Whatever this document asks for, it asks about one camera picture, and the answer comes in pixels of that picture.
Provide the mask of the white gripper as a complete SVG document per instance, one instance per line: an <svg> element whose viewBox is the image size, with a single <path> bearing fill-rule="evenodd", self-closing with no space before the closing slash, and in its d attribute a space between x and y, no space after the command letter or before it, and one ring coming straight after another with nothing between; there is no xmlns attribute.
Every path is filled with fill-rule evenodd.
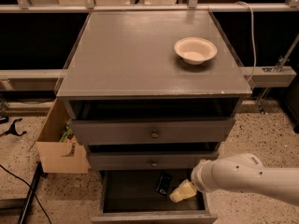
<svg viewBox="0 0 299 224"><path fill-rule="evenodd" d="M170 195L170 199L174 203L181 202L196 195L197 190L207 192L207 187L203 181L201 172L207 160L200 160L192 169L191 181L185 179Z"/></svg>

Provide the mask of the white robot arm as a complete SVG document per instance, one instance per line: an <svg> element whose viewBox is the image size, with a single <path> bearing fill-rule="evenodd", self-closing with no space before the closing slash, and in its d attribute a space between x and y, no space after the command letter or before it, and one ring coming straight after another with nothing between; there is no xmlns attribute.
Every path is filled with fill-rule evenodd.
<svg viewBox="0 0 299 224"><path fill-rule="evenodd" d="M268 168L253 154L242 153L211 160L200 160L170 195L174 203L190 199L198 191L223 189L261 194L284 203L299 205L299 169Z"/></svg>

